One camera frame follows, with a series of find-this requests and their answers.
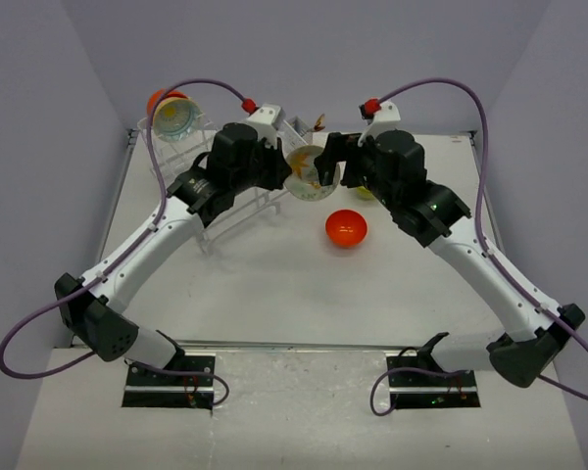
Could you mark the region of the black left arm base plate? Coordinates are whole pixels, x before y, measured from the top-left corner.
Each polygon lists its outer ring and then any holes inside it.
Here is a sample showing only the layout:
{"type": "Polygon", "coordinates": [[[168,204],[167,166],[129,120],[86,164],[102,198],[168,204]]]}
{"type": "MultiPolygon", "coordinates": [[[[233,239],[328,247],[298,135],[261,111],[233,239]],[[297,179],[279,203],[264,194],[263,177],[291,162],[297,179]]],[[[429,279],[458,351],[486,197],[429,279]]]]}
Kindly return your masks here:
{"type": "Polygon", "coordinates": [[[215,401],[212,377],[180,377],[158,374],[125,361],[128,366],[124,408],[207,409],[215,401]]]}

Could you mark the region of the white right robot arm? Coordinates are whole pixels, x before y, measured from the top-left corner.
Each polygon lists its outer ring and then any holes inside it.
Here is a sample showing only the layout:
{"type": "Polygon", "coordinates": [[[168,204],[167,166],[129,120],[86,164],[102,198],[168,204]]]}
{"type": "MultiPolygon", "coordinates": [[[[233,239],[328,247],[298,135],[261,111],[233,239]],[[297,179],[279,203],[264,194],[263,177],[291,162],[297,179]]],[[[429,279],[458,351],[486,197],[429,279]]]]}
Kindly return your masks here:
{"type": "Polygon", "coordinates": [[[376,137],[331,132],[315,166],[326,185],[343,163],[343,186],[366,187],[400,230],[461,275],[504,328],[486,348],[490,364],[509,383],[527,388],[563,350],[585,314],[578,305],[560,305],[533,288],[496,247],[481,243],[468,206],[428,179],[424,158],[423,147],[406,131],[376,137]]]}

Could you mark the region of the patterned beige bowl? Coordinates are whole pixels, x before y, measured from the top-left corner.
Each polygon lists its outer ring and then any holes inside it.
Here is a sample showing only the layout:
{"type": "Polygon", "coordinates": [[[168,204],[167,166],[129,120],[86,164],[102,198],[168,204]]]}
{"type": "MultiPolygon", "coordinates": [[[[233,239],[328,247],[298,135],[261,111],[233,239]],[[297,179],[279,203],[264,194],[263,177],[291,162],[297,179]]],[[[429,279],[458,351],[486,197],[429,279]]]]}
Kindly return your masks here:
{"type": "Polygon", "coordinates": [[[306,145],[288,154],[286,162],[292,172],[285,179],[284,187],[297,199],[305,202],[317,202],[329,197],[337,188],[341,171],[335,169],[333,181],[328,186],[319,184],[319,174],[315,158],[322,153],[323,147],[306,145]]]}

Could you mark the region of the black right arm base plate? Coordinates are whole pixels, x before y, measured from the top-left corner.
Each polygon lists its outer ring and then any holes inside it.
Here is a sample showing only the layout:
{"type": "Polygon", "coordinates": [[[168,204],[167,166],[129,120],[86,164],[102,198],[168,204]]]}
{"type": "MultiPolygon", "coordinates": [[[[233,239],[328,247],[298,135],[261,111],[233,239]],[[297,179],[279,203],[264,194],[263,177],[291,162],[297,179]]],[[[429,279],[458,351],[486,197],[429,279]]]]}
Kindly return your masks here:
{"type": "Polygon", "coordinates": [[[453,377],[403,372],[388,377],[394,409],[478,408],[481,406],[472,371],[453,377]]]}

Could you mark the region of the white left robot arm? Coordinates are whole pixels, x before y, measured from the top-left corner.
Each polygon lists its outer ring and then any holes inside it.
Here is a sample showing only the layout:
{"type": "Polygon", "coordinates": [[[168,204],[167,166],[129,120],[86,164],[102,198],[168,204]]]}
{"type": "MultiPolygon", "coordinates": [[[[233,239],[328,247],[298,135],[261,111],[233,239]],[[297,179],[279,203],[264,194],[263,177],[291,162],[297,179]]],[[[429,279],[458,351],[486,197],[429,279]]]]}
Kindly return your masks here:
{"type": "Polygon", "coordinates": [[[185,242],[199,235],[249,188],[280,189],[291,169],[271,124],[229,123],[209,151],[179,174],[154,212],[117,249],[79,277],[55,283],[64,324],[105,361],[125,358],[149,366],[160,383],[184,371],[180,346],[123,313],[143,284],[185,242]]]}

